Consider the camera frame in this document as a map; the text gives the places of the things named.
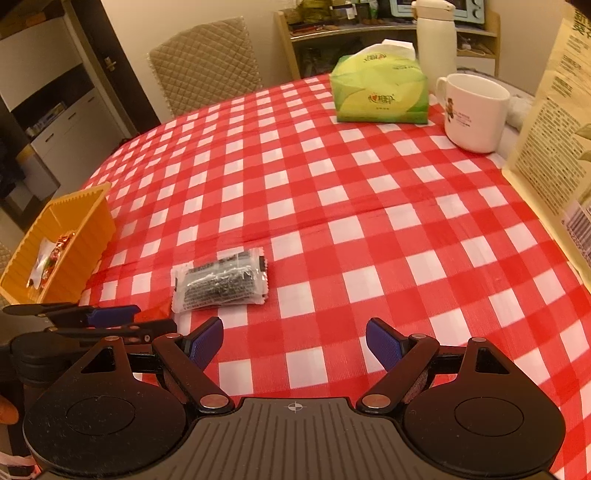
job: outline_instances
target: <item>door handle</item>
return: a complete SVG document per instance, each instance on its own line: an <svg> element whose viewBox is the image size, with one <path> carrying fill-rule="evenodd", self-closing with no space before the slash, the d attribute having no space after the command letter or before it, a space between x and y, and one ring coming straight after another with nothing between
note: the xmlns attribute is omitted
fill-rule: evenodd
<svg viewBox="0 0 591 480"><path fill-rule="evenodd" d="M105 65L107 67L107 70L109 70L110 72L114 72L117 66L117 62L111 60L111 57L107 57L105 58Z"/></svg>

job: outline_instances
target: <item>blue gripper pad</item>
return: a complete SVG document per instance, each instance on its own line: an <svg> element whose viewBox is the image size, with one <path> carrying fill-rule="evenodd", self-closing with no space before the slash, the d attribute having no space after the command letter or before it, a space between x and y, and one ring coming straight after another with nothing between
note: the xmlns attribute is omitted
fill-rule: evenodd
<svg viewBox="0 0 591 480"><path fill-rule="evenodd" d="M141 312L137 305L96 309L88 315L88 325L96 328L120 327L134 322L136 313Z"/></svg>
<svg viewBox="0 0 591 480"><path fill-rule="evenodd" d="M369 350L371 350L386 371L392 370L402 360L400 342L371 320L365 329L365 339Z"/></svg>
<svg viewBox="0 0 591 480"><path fill-rule="evenodd" d="M189 358L201 370L209 365L214 355L222 347L223 323L217 319L191 343Z"/></svg>

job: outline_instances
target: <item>plastic bag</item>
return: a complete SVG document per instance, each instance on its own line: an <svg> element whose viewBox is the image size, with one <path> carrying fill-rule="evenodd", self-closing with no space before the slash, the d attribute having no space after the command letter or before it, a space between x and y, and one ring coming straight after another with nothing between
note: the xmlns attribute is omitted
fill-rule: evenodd
<svg viewBox="0 0 591 480"><path fill-rule="evenodd" d="M216 305L265 303L269 293L262 248L175 273L173 312Z"/></svg>
<svg viewBox="0 0 591 480"><path fill-rule="evenodd" d="M31 270L27 281L27 287L41 291L45 288L53 273L61 254L74 237L74 232L68 232L57 239L56 243L47 238L41 240L37 261Z"/></svg>
<svg viewBox="0 0 591 480"><path fill-rule="evenodd" d="M427 77L399 46L372 45L343 57L330 84L339 122L428 122Z"/></svg>

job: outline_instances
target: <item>white mug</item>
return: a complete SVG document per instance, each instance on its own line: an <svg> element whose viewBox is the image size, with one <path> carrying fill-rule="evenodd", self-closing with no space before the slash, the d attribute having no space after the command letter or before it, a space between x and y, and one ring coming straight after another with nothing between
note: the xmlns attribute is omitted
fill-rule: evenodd
<svg viewBox="0 0 591 480"><path fill-rule="evenodd" d="M482 154L499 147L511 99L506 88L476 75L453 73L437 80L436 93L452 142Z"/></svg>

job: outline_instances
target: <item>crosshair marking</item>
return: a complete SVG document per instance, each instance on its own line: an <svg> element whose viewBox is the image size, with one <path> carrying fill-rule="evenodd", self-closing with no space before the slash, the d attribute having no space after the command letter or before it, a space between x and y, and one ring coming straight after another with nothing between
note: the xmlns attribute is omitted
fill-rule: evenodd
<svg viewBox="0 0 591 480"><path fill-rule="evenodd" d="M305 408L305 406L295 401L286 406L286 408L289 408L293 413L298 413L302 408Z"/></svg>

